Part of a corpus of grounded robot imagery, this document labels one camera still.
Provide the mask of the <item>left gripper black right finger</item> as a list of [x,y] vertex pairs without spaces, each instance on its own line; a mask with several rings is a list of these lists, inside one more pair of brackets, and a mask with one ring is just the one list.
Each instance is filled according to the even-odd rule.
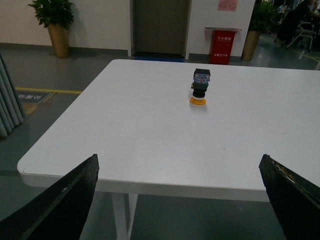
[[287,240],[320,238],[320,188],[264,154],[259,170]]

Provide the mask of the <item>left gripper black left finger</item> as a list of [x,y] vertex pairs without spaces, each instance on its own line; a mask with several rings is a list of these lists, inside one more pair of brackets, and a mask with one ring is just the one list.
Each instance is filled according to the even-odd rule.
[[98,181],[93,154],[25,206],[0,222],[2,240],[78,240]]

